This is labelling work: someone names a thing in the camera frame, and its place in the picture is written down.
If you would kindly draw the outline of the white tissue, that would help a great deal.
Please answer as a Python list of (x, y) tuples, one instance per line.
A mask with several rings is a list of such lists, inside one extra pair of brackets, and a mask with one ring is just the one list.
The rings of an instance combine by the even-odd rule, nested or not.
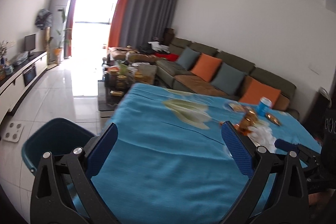
[(269, 152), (276, 152), (274, 145), (276, 138), (273, 136), (272, 129), (268, 122), (256, 123), (255, 125), (249, 126), (248, 130), (250, 131), (248, 137), (255, 146), (264, 146)]

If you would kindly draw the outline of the gold foil wrapper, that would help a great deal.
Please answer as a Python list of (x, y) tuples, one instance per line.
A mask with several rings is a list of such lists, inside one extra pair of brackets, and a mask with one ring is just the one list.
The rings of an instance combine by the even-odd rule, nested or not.
[(256, 111), (248, 110), (241, 121), (234, 125), (234, 128), (238, 133), (247, 136), (252, 132), (249, 128), (253, 127), (257, 121), (258, 117)]

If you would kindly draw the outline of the blue cup with lid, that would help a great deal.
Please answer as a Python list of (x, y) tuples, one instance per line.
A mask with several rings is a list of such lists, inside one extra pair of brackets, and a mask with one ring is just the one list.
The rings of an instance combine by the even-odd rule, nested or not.
[(261, 97), (259, 104), (256, 107), (258, 116), (264, 117), (269, 108), (272, 107), (272, 101), (266, 97)]

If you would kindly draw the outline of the orange cushion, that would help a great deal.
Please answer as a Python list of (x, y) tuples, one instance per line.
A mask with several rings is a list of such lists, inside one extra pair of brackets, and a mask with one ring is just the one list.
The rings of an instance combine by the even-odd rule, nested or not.
[(266, 84), (253, 79), (252, 77), (246, 78), (247, 82), (244, 83), (243, 95), (239, 102), (257, 105), (262, 97), (271, 101), (270, 107), (272, 108), (280, 96), (280, 89), (275, 89)]
[(221, 59), (202, 53), (190, 72), (200, 77), (204, 81), (210, 82), (221, 64)]

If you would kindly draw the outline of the white bathroom scale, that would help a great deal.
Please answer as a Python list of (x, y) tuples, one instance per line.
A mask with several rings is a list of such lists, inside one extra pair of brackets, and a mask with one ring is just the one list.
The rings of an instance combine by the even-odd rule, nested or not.
[(18, 143), (25, 125), (22, 122), (10, 122), (5, 129), (2, 139), (11, 143)]

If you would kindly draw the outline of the teal cushion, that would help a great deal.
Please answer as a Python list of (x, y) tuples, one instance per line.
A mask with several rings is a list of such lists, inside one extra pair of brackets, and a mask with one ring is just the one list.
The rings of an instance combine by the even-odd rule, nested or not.
[(186, 70), (191, 68), (191, 65), (198, 59), (201, 54), (195, 50), (192, 50), (189, 47), (186, 47), (185, 50), (178, 57), (176, 63), (183, 67)]
[(223, 63), (216, 77), (211, 81), (211, 85), (229, 96), (233, 96), (246, 75), (245, 72)]

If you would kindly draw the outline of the blue floral tablecloth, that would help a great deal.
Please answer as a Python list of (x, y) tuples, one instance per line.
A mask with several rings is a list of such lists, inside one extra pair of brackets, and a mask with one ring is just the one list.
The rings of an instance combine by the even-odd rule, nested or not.
[(98, 193), (122, 223), (218, 223), (248, 178), (230, 157), (221, 122), (229, 100), (135, 84), (110, 118), (118, 139)]

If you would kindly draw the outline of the orange cushion far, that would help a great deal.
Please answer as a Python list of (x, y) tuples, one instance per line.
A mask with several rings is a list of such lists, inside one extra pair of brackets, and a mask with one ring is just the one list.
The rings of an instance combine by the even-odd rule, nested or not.
[(210, 82), (221, 64), (221, 59), (202, 53), (190, 72), (200, 77), (204, 81)]

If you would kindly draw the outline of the white black tv cabinet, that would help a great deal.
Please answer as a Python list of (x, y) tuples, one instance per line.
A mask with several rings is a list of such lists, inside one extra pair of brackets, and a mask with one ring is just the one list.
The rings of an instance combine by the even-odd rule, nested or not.
[(13, 70), (13, 74), (1, 80), (1, 122), (7, 115), (13, 116), (25, 96), (45, 74), (47, 52), (34, 52)]

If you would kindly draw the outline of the green brown sectional sofa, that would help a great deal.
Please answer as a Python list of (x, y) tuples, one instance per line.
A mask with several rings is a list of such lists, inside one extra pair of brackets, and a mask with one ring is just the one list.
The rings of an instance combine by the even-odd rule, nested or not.
[(154, 65), (154, 82), (165, 88), (254, 105), (266, 97), (271, 100), (272, 109), (299, 118), (299, 112), (290, 108), (296, 90), (293, 83), (246, 59), (205, 44), (173, 38), (167, 50), (157, 42), (137, 49), (110, 47), (108, 61), (114, 60)]

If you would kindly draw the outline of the cluttered coffee table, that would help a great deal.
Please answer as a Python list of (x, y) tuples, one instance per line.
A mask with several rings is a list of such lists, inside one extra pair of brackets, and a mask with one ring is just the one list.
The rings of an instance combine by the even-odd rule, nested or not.
[(135, 83), (154, 84), (158, 57), (131, 48), (112, 47), (103, 59), (102, 78), (97, 82), (98, 112), (107, 121)]

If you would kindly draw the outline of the tall green potted plant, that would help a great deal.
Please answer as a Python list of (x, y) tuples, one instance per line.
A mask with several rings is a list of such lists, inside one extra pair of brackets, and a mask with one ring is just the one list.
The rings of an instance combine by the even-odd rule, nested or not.
[(50, 60), (59, 65), (64, 59), (64, 46), (65, 46), (65, 34), (66, 34), (67, 15), (66, 8), (62, 6), (56, 6), (56, 10), (53, 13), (52, 26), (50, 32)]

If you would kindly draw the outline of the small black monitor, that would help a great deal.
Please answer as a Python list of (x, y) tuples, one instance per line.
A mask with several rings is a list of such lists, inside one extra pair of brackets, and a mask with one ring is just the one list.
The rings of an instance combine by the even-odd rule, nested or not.
[(36, 48), (36, 34), (27, 35), (24, 38), (24, 50), (32, 56), (32, 51)]

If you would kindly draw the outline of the grey orange curtain right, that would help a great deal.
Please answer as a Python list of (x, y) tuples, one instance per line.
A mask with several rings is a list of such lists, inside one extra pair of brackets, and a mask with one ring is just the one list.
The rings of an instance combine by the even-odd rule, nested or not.
[(108, 47), (139, 47), (163, 38), (170, 28), (178, 0), (117, 0)]

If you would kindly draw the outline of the white standing air conditioner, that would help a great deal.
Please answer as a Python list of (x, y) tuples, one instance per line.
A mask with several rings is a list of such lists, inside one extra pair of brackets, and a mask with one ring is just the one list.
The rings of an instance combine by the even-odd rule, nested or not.
[(50, 61), (62, 61), (64, 59), (64, 44), (66, 40), (67, 16), (71, 0), (51, 0), (50, 12), (52, 14), (52, 26), (50, 36)]

